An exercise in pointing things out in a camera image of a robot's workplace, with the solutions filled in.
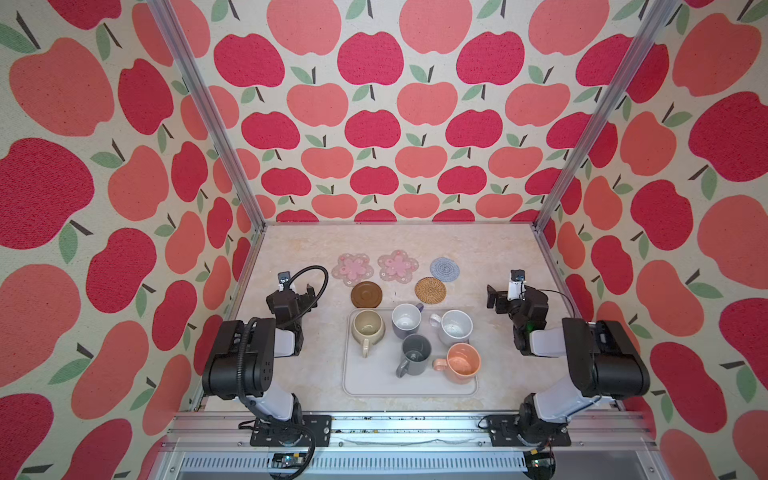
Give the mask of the pink flower coaster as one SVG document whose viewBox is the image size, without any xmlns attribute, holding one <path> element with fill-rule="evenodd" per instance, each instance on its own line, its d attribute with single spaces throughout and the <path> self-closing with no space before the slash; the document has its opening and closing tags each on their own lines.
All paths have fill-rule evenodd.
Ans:
<svg viewBox="0 0 768 480">
<path fill-rule="evenodd" d="M 331 270 L 331 276 L 348 287 L 367 281 L 373 274 L 374 269 L 366 254 L 344 253 L 338 257 L 337 264 Z"/>
<path fill-rule="evenodd" d="M 403 250 L 394 250 L 392 253 L 378 258 L 380 267 L 379 276 L 383 281 L 397 281 L 408 284 L 413 280 L 413 274 L 419 269 L 419 262 L 410 257 Z"/>
</svg>

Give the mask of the brown wooden round coaster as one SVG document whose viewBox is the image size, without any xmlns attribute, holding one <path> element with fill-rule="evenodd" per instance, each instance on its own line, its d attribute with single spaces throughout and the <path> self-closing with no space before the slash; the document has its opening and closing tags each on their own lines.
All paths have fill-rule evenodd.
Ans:
<svg viewBox="0 0 768 480">
<path fill-rule="evenodd" d="M 362 281 L 352 288 L 350 298 L 356 308 L 374 309 L 381 304 L 383 291 L 375 282 Z"/>
</svg>

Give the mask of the grey woven round coaster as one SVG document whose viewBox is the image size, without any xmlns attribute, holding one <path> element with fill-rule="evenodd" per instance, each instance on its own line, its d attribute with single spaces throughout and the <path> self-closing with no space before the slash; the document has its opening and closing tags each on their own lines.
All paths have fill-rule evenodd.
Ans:
<svg viewBox="0 0 768 480">
<path fill-rule="evenodd" d="M 430 264 L 430 273 L 437 280 L 450 283 L 456 281 L 460 276 L 460 267 L 450 258 L 439 257 Z"/>
</svg>

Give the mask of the tan rattan round coaster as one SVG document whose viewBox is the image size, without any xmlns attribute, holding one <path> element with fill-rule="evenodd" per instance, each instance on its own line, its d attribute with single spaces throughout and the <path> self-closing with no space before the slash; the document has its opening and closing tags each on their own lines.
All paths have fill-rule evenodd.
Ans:
<svg viewBox="0 0 768 480">
<path fill-rule="evenodd" d="M 420 302 L 429 305 L 439 304 L 447 296 L 446 285 L 435 277 L 420 279 L 414 287 L 414 292 Z"/>
</svg>

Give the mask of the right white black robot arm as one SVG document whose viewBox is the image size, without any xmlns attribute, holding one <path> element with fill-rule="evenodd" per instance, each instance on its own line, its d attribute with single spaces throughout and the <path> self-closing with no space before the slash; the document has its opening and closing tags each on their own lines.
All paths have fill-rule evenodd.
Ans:
<svg viewBox="0 0 768 480">
<path fill-rule="evenodd" d="M 575 414 L 604 399 L 648 392 L 647 367 L 620 322 L 564 318 L 560 327 L 547 328 L 547 295 L 522 281 L 510 282 L 506 291 L 488 286 L 487 307 L 510 318 L 514 345 L 522 355 L 567 360 L 567 376 L 520 405 L 514 430 L 523 442 L 548 440 Z"/>
</svg>

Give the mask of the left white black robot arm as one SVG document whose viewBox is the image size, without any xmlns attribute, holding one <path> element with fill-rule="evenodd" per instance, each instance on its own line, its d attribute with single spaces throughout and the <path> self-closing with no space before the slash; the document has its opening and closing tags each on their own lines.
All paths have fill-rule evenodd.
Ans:
<svg viewBox="0 0 768 480">
<path fill-rule="evenodd" d="M 302 315 L 316 306 L 316 293 L 282 287 L 266 298 L 271 318 L 226 321 L 219 327 L 202 373 L 206 396 L 239 400 L 257 419 L 279 428 L 303 426 L 297 397 L 275 379 L 275 360 L 294 357 L 304 344 Z"/>
</svg>

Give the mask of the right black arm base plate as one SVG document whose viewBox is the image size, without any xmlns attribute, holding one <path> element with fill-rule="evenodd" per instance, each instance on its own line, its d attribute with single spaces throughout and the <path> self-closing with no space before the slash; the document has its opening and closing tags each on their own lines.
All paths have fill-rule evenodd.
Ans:
<svg viewBox="0 0 768 480">
<path fill-rule="evenodd" d="M 566 424 L 545 422 L 538 417 L 528 418 L 519 414 L 487 415 L 480 420 L 478 426 L 489 433 L 494 447 L 572 445 Z"/>
</svg>

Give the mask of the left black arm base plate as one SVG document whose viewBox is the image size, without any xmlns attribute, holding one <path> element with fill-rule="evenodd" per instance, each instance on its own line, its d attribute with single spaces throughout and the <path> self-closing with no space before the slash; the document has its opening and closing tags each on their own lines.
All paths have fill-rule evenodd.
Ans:
<svg viewBox="0 0 768 480">
<path fill-rule="evenodd" d="M 304 414 L 301 426 L 312 433 L 308 436 L 298 430 L 296 424 L 288 426 L 277 423 L 264 423 L 258 420 L 253 428 L 250 438 L 252 447 L 328 447 L 332 431 L 331 415 L 307 415 Z"/>
</svg>

